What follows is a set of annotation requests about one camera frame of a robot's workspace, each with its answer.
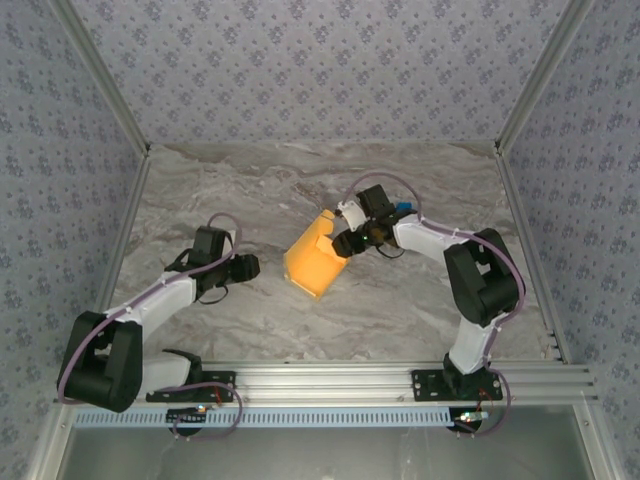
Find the marble table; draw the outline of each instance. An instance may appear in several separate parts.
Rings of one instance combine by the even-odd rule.
[[[488,148],[439,143],[154,146],[113,304],[152,281],[215,212],[242,222],[242,253],[261,274],[232,285],[218,305],[194,304],[160,327],[145,353],[179,348],[223,360],[441,360],[460,314],[442,263],[407,252],[355,257],[320,301],[284,279],[283,255],[324,209],[367,171],[406,178],[429,218],[469,230],[496,228],[528,285],[522,314],[506,325],[495,358],[552,358],[495,160]],[[376,183],[370,181],[363,186]],[[392,201],[410,201],[382,180]],[[231,228],[221,220],[219,225]],[[209,292],[213,299],[218,292]]]

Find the patterned wallpaper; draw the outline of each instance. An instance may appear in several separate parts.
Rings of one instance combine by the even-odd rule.
[[[152,143],[494,139],[566,0],[75,0]]]
[[[596,0],[510,153],[576,362],[640,479],[640,4]]]
[[[19,479],[137,158],[45,0],[0,2],[0,478]]]

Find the purple cable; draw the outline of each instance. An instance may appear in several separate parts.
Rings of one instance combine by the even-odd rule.
[[[206,387],[219,387],[224,390],[227,390],[228,392],[231,392],[231,394],[234,397],[236,397],[236,400],[238,400],[238,414],[236,415],[236,418],[233,420],[233,423],[231,424],[231,426],[227,428],[224,432],[215,433],[213,435],[199,435],[197,437],[185,437],[184,435],[180,435],[178,433],[178,423],[180,423],[180,420],[182,420],[186,415],[184,414],[178,415],[178,418],[176,418],[176,420],[173,422],[173,428],[172,428],[173,434],[176,436],[176,439],[178,439],[179,437],[182,437],[186,441],[194,441],[194,442],[202,442],[205,440],[221,440],[231,435],[238,428],[238,424],[242,420],[242,412],[244,410],[244,407],[242,405],[242,398],[240,397],[240,394],[237,392],[235,388],[230,387],[226,383],[221,383],[221,382],[194,383],[192,385],[183,385],[181,387],[163,388],[162,390],[158,390],[158,392],[184,392],[185,390],[193,390],[195,388],[206,388]]]
[[[516,285],[518,287],[518,303],[516,304],[515,308],[511,312],[509,312],[503,318],[501,318],[501,319],[496,321],[496,323],[494,325],[494,329],[491,332],[489,340],[487,341],[487,344],[485,346],[484,352],[482,354],[484,367],[487,369],[488,372],[491,372],[491,373],[497,375],[498,378],[500,378],[500,381],[502,382],[502,384],[504,385],[504,389],[506,390],[506,396],[507,396],[507,400],[506,400],[507,404],[506,404],[505,413],[502,416],[502,418],[500,418],[498,423],[492,425],[489,429],[485,430],[484,432],[480,432],[480,433],[477,433],[475,435],[478,436],[478,437],[481,437],[481,436],[493,433],[493,432],[495,432],[496,430],[498,430],[499,428],[502,427],[502,425],[504,424],[505,419],[507,418],[507,416],[509,414],[509,408],[511,407],[511,389],[509,388],[509,383],[507,382],[507,379],[502,374],[502,372],[500,372],[499,370],[496,370],[495,368],[491,368],[490,367],[490,365],[489,365],[489,352],[491,351],[491,347],[493,346],[493,343],[495,342],[497,329],[501,325],[505,324],[506,322],[511,320],[513,317],[518,315],[522,311],[522,308],[524,307],[524,300],[525,300],[526,292],[525,292],[525,288],[524,288],[524,280],[522,279],[522,275],[520,274],[520,271],[515,266],[515,264],[511,261],[511,259],[504,252],[502,252],[502,250],[500,250],[498,247],[493,245],[491,242],[488,242],[485,239],[480,238],[480,237],[474,235],[471,232],[465,232],[465,231],[450,229],[450,228],[444,227],[442,225],[431,223],[428,219],[424,218],[422,216],[422,200],[420,199],[420,195],[418,194],[418,192],[411,185],[409,185],[404,179],[398,177],[397,175],[394,175],[392,173],[386,173],[386,172],[371,172],[371,173],[367,173],[367,174],[361,176],[360,178],[358,178],[355,182],[353,182],[351,184],[351,186],[347,190],[346,195],[344,196],[343,202],[347,201],[349,196],[353,193],[353,190],[355,189],[356,185],[358,185],[365,178],[370,178],[370,177],[388,177],[388,178],[392,178],[392,179],[396,180],[397,182],[401,183],[402,185],[404,185],[413,194],[413,196],[416,199],[416,203],[417,203],[416,210],[417,210],[418,219],[420,220],[420,222],[424,226],[426,226],[427,228],[430,228],[430,229],[432,229],[432,230],[434,230],[436,232],[443,233],[445,235],[454,235],[454,236],[466,238],[467,240],[471,240],[473,242],[476,242],[476,243],[482,245],[483,247],[491,250],[491,252],[493,252],[502,262],[504,262],[504,264],[507,266],[507,268],[509,268],[509,271],[511,272],[511,274],[513,275],[513,278],[516,281]]]
[[[78,402],[78,401],[75,401],[75,400],[68,400],[64,396],[64,390],[65,390],[65,388],[67,386],[67,382],[69,381],[69,376],[71,375],[71,372],[73,371],[73,367],[75,367],[76,363],[78,362],[78,359],[80,358],[80,355],[82,355],[82,352],[84,352],[86,350],[86,348],[89,345],[89,343],[91,343],[91,341],[94,338],[96,338],[100,334],[100,332],[102,332],[105,328],[107,328],[107,326],[109,326],[109,324],[111,324],[111,322],[115,321],[116,318],[118,318],[121,315],[125,314],[127,312],[127,308],[135,308],[141,302],[143,302],[144,300],[149,298],[151,295],[156,293],[158,290],[160,290],[162,288],[165,288],[166,285],[170,285],[170,284],[172,284],[172,283],[174,283],[174,282],[176,282],[176,281],[178,281],[178,280],[180,280],[180,279],[182,279],[184,277],[187,277],[189,275],[193,275],[193,274],[196,274],[196,273],[202,273],[202,272],[206,272],[206,271],[212,270],[212,269],[216,268],[218,265],[220,265],[221,263],[226,262],[228,259],[230,259],[231,257],[233,257],[236,254],[236,251],[238,250],[238,245],[240,245],[240,242],[242,240],[242,227],[240,226],[240,222],[238,221],[238,219],[236,217],[234,217],[233,215],[230,215],[228,213],[216,213],[216,214],[211,216],[211,218],[209,219],[209,222],[207,223],[207,226],[210,226],[211,222],[213,222],[213,220],[215,220],[218,217],[230,218],[233,221],[233,223],[236,224],[236,227],[238,229],[236,231],[235,241],[233,242],[233,245],[231,246],[231,251],[229,253],[227,253],[226,255],[222,256],[221,258],[219,258],[218,260],[216,260],[215,262],[210,263],[209,265],[205,265],[203,267],[194,268],[193,270],[188,270],[186,272],[179,273],[179,274],[171,277],[170,279],[168,279],[164,284],[163,283],[157,284],[155,287],[150,288],[148,291],[146,291],[146,292],[142,293],[140,296],[134,298],[127,307],[121,308],[120,310],[118,310],[115,313],[112,313],[107,318],[105,318],[102,322],[100,322],[98,324],[98,326],[96,326],[96,328],[91,330],[91,332],[89,332],[89,334],[85,337],[85,339],[82,340],[80,345],[78,345],[78,348],[76,349],[76,351],[73,352],[73,355],[71,355],[71,358],[69,359],[69,363],[67,364],[67,367],[64,369],[62,377],[60,377],[60,383],[58,385],[58,401],[60,403],[64,403],[66,405],[78,405],[78,404],[82,403],[82,402]]]

